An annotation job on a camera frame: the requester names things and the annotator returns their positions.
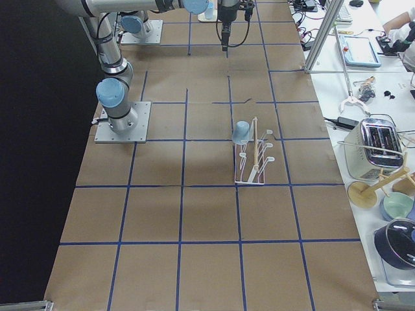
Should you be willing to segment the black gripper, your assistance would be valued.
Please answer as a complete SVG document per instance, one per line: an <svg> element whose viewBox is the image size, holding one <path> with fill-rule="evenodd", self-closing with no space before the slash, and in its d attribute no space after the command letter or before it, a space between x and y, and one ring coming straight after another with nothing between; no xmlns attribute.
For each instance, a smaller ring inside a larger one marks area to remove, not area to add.
<svg viewBox="0 0 415 311"><path fill-rule="evenodd" d="M239 0L221 0L217 1L217 18L222 22L221 28L221 45L222 51L228 50L228 24L237 19L237 12L244 11L244 20L251 20L254 2Z"/></svg>

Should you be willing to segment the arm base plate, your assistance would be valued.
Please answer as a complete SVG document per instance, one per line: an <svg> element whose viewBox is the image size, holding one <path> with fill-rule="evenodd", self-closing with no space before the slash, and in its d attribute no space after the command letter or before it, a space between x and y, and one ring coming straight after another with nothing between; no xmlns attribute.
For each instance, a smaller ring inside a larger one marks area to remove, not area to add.
<svg viewBox="0 0 415 311"><path fill-rule="evenodd" d="M130 112L122 119L109 118L102 108L94 141L96 143L146 143L151 102L129 102Z"/></svg>
<svg viewBox="0 0 415 311"><path fill-rule="evenodd" d="M143 21L137 16L121 19L121 45L158 45L161 43L162 20Z"/></svg>

